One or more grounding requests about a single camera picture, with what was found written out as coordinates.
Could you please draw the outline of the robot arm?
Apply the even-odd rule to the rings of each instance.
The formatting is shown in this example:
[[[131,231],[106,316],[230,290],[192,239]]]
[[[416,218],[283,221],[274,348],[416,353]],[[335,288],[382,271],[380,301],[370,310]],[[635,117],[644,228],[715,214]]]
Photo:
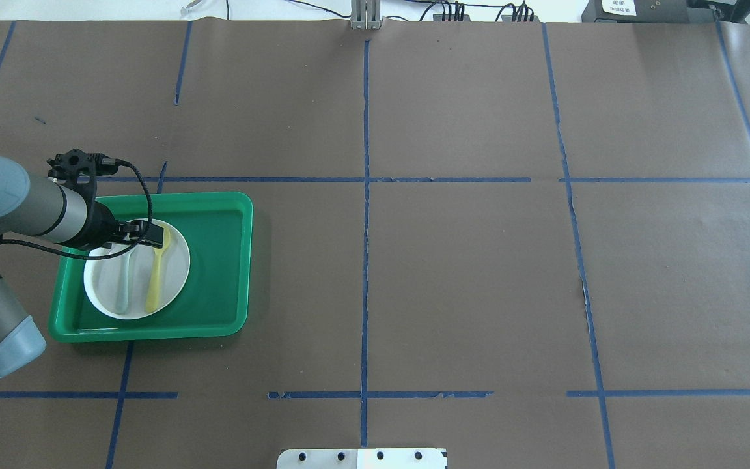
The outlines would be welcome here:
[[[48,160],[44,177],[0,156],[0,247],[20,246],[69,259],[98,261],[93,250],[120,244],[161,248],[164,230],[152,219],[152,196],[143,188],[146,216],[122,221],[96,199],[96,182],[134,165],[100,152],[72,149]],[[31,363],[47,343],[0,273],[0,379]]]

